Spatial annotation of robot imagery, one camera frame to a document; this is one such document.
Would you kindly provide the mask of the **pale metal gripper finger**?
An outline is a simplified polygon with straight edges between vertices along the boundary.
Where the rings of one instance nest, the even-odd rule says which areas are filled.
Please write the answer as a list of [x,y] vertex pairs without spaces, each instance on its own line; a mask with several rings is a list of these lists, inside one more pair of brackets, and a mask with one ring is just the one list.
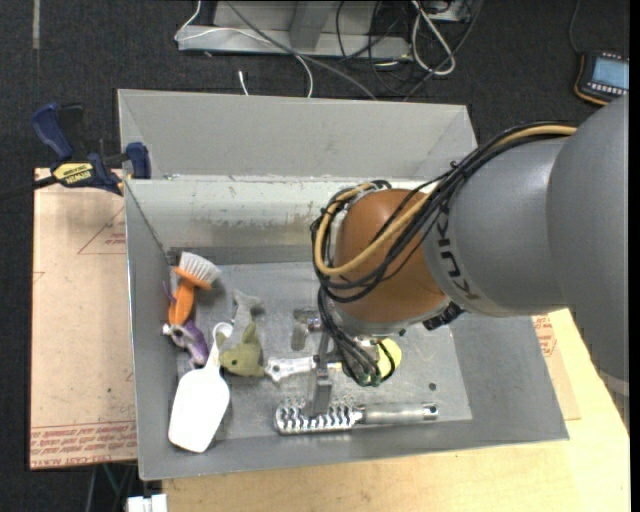
[[294,326],[291,336],[291,348],[302,350],[310,333],[321,330],[321,317],[317,309],[303,308],[293,312]]
[[329,406],[332,394],[332,380],[327,368],[317,368],[312,373],[310,384],[309,414],[324,414]]

